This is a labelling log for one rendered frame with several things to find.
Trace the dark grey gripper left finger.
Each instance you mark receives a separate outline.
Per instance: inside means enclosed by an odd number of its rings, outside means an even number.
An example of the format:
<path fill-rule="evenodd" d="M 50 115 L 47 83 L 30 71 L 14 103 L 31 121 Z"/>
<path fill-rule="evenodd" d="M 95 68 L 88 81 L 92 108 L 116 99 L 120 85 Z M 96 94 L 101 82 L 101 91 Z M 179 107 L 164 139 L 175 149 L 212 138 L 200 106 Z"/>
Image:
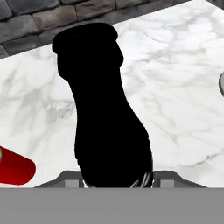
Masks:
<path fill-rule="evenodd" d="M 63 171 L 56 179 L 37 185 L 37 188 L 83 188 L 80 171 Z"/>

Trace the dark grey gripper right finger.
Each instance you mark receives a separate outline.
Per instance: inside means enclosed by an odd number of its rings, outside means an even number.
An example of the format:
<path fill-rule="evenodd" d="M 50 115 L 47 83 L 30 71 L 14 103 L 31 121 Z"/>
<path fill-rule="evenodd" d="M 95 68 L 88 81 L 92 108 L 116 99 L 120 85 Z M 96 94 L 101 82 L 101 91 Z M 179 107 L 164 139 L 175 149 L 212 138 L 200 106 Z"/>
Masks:
<path fill-rule="evenodd" d="M 204 188 L 190 180 L 181 178 L 175 171 L 154 171 L 154 188 Z"/>

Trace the black bottle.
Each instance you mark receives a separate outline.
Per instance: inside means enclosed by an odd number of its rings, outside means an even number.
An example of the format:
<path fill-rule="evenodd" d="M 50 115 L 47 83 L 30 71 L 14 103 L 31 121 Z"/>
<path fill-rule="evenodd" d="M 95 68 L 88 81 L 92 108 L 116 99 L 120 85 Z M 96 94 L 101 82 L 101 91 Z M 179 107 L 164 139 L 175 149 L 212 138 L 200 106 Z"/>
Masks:
<path fill-rule="evenodd" d="M 87 186 L 151 187 L 151 143 L 123 90 L 117 38 L 112 25 L 89 23 L 52 41 L 59 76 L 68 82 L 76 105 L 74 155 Z"/>

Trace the red can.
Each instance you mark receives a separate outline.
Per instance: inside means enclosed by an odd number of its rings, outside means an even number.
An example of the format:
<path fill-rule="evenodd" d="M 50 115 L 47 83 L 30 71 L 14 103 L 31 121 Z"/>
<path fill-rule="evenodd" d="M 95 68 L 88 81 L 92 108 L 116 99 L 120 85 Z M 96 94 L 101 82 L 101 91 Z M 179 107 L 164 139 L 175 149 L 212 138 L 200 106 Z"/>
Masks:
<path fill-rule="evenodd" d="M 32 160 L 0 146 L 0 183 L 24 185 L 29 182 L 36 171 Z"/>

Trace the grey round object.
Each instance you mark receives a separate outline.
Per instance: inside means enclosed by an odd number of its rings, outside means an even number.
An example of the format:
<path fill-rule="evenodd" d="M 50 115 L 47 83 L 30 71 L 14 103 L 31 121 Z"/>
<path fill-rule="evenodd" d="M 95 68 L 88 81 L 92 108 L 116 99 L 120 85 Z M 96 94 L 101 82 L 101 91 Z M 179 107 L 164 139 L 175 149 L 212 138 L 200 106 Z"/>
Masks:
<path fill-rule="evenodd" d="M 219 78 L 219 88 L 222 96 L 224 97 L 224 72 L 220 75 Z"/>

